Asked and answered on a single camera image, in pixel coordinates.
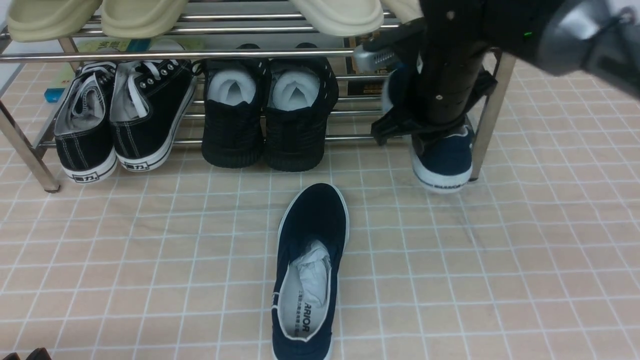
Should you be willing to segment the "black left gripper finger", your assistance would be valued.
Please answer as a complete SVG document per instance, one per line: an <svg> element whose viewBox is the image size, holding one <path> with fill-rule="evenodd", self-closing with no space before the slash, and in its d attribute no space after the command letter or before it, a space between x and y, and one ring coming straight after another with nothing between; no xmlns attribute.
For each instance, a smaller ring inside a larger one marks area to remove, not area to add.
<svg viewBox="0 0 640 360"><path fill-rule="evenodd" d="M21 358L19 357L19 354L15 352L7 354L5 357L2 358L2 360L20 360L20 359Z"/></svg>

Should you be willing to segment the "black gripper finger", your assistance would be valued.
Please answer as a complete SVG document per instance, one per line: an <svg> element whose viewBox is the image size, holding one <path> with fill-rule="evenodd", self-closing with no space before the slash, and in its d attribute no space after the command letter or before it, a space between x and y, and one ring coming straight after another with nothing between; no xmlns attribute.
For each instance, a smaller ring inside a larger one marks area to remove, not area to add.
<svg viewBox="0 0 640 360"><path fill-rule="evenodd" d="M51 360L51 356L46 348L39 347L34 349L34 351L26 357L26 360Z"/></svg>

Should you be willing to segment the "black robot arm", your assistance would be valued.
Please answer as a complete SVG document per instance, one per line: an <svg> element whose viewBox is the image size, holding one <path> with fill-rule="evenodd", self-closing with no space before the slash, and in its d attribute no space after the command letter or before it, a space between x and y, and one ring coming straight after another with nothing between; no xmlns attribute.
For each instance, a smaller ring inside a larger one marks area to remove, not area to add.
<svg viewBox="0 0 640 360"><path fill-rule="evenodd" d="M2 63L76 63L74 78L39 141L2 131L47 192L59 186L42 164L47 135L74 183L96 183L117 165L157 169L203 75L201 153L212 166L242 169L259 160L299 173L320 164L338 78L327 50L301 43L267 51L256 44L198 53L169 35L179 22L247 22L257 14L184 15L185 0L14 0L1 32L7 43L58 40L61 54L2 55ZM637 0L293 0L311 32L368 35L350 55L363 72L391 68L382 85L382 117L370 136L409 141L413 173L441 194L477 178L489 142L468 113L509 84L483 59L522 60L549 75L585 71L639 97ZM339 266L350 235L348 209L327 183L300 191L278 227L272 294L276 360L328 360Z"/></svg>

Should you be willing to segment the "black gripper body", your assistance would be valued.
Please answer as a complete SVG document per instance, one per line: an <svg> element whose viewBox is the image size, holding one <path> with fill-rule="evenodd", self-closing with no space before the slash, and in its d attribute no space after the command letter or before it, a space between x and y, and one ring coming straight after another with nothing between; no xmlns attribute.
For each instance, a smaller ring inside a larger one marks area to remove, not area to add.
<svg viewBox="0 0 640 360"><path fill-rule="evenodd" d="M389 108L371 125L379 145L393 137L442 138L461 126L466 113L496 86L483 70L483 41L423 45L412 63L388 76L382 100Z"/></svg>

